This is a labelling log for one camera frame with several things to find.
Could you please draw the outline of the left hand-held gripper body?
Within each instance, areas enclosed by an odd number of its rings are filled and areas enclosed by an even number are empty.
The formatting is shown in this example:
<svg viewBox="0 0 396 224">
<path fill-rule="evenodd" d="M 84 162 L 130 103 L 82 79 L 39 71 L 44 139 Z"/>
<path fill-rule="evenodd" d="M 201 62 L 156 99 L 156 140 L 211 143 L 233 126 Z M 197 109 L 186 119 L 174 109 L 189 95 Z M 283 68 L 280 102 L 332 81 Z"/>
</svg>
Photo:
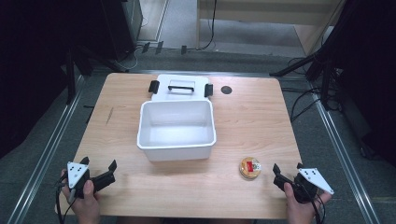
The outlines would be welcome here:
<svg viewBox="0 0 396 224">
<path fill-rule="evenodd" d="M 67 180 L 69 188 L 68 200 L 76 198 L 83 199 L 83 186 L 87 180 L 91 180 L 94 184 L 94 192 L 100 191 L 115 182 L 114 173 L 108 170 L 96 177 L 90 176 L 89 164 L 84 165 L 76 162 L 67 163 Z"/>
</svg>

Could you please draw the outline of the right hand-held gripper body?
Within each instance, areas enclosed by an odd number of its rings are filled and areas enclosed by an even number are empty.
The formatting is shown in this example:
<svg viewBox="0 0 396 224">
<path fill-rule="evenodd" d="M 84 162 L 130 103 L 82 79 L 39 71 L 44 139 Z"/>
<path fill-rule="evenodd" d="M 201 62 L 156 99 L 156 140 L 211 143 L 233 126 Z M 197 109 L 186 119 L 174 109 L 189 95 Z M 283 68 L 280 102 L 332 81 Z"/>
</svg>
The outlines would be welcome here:
<svg viewBox="0 0 396 224">
<path fill-rule="evenodd" d="M 298 203 L 309 203 L 317 194 L 318 190 L 324 190 L 331 195 L 334 194 L 332 187 L 328 184 L 317 168 L 303 168 L 298 170 L 294 180 L 290 180 L 281 173 L 275 175 L 274 184 L 284 191 L 284 184 L 290 183 L 295 199 Z"/>
</svg>

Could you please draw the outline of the round snack cake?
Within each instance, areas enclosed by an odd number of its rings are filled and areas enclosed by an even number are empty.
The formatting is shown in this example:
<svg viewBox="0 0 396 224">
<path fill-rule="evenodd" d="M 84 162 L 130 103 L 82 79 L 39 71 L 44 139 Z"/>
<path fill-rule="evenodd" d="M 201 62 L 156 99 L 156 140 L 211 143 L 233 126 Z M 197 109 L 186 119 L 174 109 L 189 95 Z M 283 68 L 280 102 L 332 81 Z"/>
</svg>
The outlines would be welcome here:
<svg viewBox="0 0 396 224">
<path fill-rule="evenodd" d="M 246 179 L 255 179 L 262 172 L 261 163 L 253 157 L 246 157 L 241 160 L 239 172 Z"/>
</svg>

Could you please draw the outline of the white plastic storage box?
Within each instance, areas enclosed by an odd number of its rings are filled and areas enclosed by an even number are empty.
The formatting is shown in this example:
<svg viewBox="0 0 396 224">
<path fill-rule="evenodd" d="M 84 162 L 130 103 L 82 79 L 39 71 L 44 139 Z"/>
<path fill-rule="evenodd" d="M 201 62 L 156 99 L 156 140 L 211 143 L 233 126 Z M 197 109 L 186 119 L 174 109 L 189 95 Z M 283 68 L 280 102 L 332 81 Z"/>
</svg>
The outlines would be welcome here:
<svg viewBox="0 0 396 224">
<path fill-rule="evenodd" d="M 208 159 L 216 142 L 213 105 L 208 100 L 141 105 L 136 144 L 150 161 Z"/>
</svg>

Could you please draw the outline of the person's right hand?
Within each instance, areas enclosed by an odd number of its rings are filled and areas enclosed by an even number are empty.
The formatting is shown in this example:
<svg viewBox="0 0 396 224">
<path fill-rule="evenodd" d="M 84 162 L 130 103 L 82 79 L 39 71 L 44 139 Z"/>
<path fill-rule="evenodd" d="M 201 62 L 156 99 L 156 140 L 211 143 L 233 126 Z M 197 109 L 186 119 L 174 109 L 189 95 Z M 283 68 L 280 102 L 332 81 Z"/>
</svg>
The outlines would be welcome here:
<svg viewBox="0 0 396 224">
<path fill-rule="evenodd" d="M 316 214 L 315 209 L 319 209 L 332 198 L 330 193 L 324 191 L 314 200 L 314 203 L 298 203 L 290 183 L 284 184 L 284 192 L 287 199 L 289 224 L 311 224 Z"/>
</svg>

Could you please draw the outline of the person's left hand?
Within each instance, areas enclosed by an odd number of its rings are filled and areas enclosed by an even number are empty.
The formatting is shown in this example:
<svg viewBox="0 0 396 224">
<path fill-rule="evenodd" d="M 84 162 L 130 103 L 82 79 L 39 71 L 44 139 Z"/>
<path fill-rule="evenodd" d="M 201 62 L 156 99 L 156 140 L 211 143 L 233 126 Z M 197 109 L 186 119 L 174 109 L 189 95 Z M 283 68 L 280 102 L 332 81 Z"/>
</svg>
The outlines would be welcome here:
<svg viewBox="0 0 396 224">
<path fill-rule="evenodd" d="M 77 216 L 78 224 L 100 224 L 101 214 L 97 197 L 94 194 L 94 184 L 87 180 L 83 186 L 84 198 L 77 198 L 71 209 Z"/>
</svg>

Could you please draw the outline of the black tripod stand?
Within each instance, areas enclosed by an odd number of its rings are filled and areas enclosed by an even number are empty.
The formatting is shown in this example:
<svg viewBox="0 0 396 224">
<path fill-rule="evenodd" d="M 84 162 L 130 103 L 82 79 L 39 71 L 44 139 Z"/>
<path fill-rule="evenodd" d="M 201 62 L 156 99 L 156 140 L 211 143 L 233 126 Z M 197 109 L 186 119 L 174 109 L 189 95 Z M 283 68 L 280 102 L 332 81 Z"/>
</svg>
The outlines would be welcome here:
<svg viewBox="0 0 396 224">
<path fill-rule="evenodd" d="M 114 63 L 99 56 L 94 51 L 81 45 L 70 45 L 65 55 L 65 74 L 67 77 L 67 100 L 68 105 L 71 104 L 72 100 L 77 95 L 76 81 L 75 81 L 75 68 L 82 73 L 83 76 L 90 76 L 93 68 L 90 63 L 90 59 L 93 59 L 101 65 L 111 69 L 114 72 L 122 73 L 122 70 L 118 68 Z"/>
<path fill-rule="evenodd" d="M 308 81 L 315 81 L 320 75 L 322 75 L 319 100 L 326 110 L 330 109 L 328 104 L 330 79 L 332 72 L 335 69 L 336 53 L 341 47 L 341 42 L 346 35 L 347 23 L 352 15 L 352 12 L 348 9 L 348 3 L 349 0 L 341 0 L 337 5 L 336 9 L 338 10 L 340 19 L 336 22 L 334 28 L 330 32 L 330 35 L 318 50 L 297 63 L 293 63 L 278 72 L 269 74 L 270 77 L 283 77 L 290 72 L 295 71 L 297 68 L 311 63 L 305 77 Z"/>
</svg>

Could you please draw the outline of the black cabinet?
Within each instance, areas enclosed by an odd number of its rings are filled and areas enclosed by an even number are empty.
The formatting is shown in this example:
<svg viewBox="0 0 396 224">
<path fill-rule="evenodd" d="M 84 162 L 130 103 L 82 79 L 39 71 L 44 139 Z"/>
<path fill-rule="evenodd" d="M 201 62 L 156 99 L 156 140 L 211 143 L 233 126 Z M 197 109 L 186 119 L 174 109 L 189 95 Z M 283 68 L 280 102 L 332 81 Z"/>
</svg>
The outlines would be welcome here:
<svg viewBox="0 0 396 224">
<path fill-rule="evenodd" d="M 121 60 L 135 51 L 143 14 L 140 0 L 101 0 L 112 58 Z"/>
</svg>

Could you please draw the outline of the light wooden furniture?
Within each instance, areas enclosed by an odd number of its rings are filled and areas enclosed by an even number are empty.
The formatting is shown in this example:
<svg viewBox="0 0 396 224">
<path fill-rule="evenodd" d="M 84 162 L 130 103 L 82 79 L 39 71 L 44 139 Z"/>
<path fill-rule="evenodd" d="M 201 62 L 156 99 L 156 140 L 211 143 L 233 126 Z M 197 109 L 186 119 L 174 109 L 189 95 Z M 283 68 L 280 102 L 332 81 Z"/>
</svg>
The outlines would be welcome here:
<svg viewBox="0 0 396 224">
<path fill-rule="evenodd" d="M 328 27 L 335 25 L 346 0 L 196 0 L 196 47 L 200 21 L 252 21 L 293 24 L 306 55 L 312 54 Z"/>
</svg>

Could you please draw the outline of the metal floor rail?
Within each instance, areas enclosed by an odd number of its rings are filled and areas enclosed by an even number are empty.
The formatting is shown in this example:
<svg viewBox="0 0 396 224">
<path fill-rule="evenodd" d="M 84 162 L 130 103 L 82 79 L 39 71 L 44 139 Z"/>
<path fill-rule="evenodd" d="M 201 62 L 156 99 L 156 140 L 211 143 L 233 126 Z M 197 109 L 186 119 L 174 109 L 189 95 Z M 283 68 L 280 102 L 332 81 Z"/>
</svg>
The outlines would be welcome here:
<svg viewBox="0 0 396 224">
<path fill-rule="evenodd" d="M 24 220 L 32 204 L 32 201 L 36 196 L 39 186 L 43 181 L 45 173 L 49 169 L 50 163 L 56 153 L 57 147 L 60 144 L 66 127 L 73 116 L 85 83 L 86 78 L 83 75 L 79 75 L 77 79 L 77 93 L 71 99 L 71 102 L 63 107 L 62 115 L 59 117 L 56 125 L 52 129 L 50 137 L 46 142 L 46 145 L 43 147 L 39 159 L 37 160 L 32 173 L 24 185 L 21 195 L 19 196 L 12 210 L 12 213 L 7 219 L 7 224 L 21 224 Z"/>
<path fill-rule="evenodd" d="M 357 170 L 355 169 L 354 164 L 347 153 L 347 148 L 342 140 L 342 137 L 340 136 L 333 122 L 331 113 L 327 111 L 320 102 L 317 102 L 317 109 L 327 133 L 330 136 L 335 153 L 341 163 L 347 182 L 354 195 L 355 201 L 361 210 L 361 214 L 365 220 L 365 223 L 381 224 L 380 218 L 375 211 L 371 198 L 367 193 L 366 187 L 363 185 L 361 178 L 359 177 Z"/>
</svg>

